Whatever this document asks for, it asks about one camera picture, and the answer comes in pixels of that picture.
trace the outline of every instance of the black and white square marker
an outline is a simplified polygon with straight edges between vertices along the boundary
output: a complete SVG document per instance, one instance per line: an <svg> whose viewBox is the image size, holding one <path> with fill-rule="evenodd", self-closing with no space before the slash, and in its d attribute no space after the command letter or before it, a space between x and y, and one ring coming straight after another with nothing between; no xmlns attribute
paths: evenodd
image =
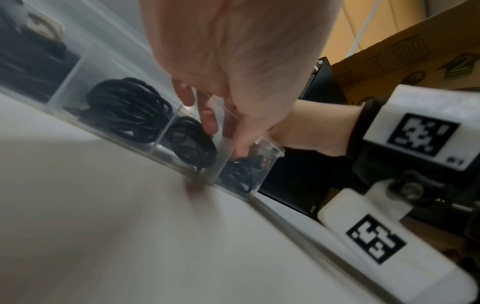
<svg viewBox="0 0 480 304"><path fill-rule="evenodd" d="M370 214L362 218L346 234L379 265L407 244Z"/></svg>
<svg viewBox="0 0 480 304"><path fill-rule="evenodd" d="M436 156L459 123L407 113L388 143L428 156Z"/></svg>

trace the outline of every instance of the white table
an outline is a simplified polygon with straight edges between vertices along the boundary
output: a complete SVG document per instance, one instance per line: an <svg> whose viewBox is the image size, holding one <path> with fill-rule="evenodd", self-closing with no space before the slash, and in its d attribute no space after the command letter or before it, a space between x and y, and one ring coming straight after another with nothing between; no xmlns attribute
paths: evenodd
<svg viewBox="0 0 480 304"><path fill-rule="evenodd" d="M2 303L380 303L243 201L0 96Z"/></svg>

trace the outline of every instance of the hand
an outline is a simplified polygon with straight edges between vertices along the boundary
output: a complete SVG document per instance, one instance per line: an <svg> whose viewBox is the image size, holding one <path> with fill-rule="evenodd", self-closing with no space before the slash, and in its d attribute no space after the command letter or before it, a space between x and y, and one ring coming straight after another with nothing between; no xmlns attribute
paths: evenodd
<svg viewBox="0 0 480 304"><path fill-rule="evenodd" d="M281 121L307 83L341 0L140 0L155 58L203 129L218 131L206 106L222 97L239 116L237 156Z"/></svg>
<svg viewBox="0 0 480 304"><path fill-rule="evenodd" d="M285 147L345 156L361 111L358 106L298 100L292 112L268 134Z"/></svg>

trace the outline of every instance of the bolt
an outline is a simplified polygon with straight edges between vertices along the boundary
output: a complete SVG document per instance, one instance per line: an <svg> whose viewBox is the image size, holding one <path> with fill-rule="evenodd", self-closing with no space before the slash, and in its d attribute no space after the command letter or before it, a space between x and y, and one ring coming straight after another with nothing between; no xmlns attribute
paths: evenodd
<svg viewBox="0 0 480 304"><path fill-rule="evenodd" d="M408 200L417 200L424 194L424 188L419 183L408 182L401 187L400 194Z"/></svg>

